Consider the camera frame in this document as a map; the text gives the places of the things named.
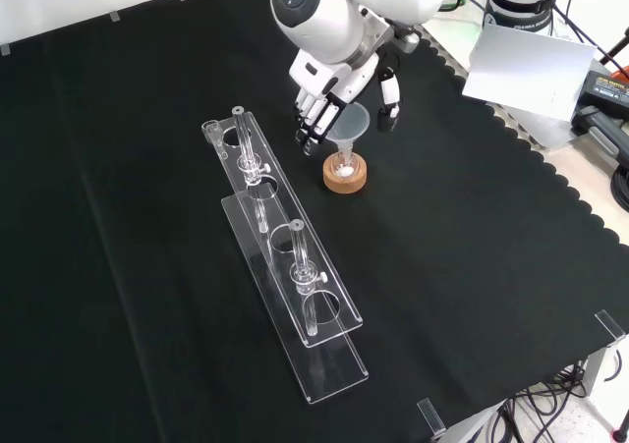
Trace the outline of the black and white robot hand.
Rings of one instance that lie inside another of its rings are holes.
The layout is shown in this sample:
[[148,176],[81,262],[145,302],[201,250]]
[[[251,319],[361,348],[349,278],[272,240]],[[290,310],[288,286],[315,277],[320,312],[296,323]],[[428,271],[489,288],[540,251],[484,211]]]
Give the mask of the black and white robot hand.
[[299,86],[294,102],[299,122],[296,141],[304,153],[312,154],[328,138],[343,111],[372,80],[377,80],[381,91],[377,129],[392,132],[400,114],[398,69],[399,57],[387,51],[376,51],[358,69],[347,63],[324,64],[308,52],[299,51],[289,75]]

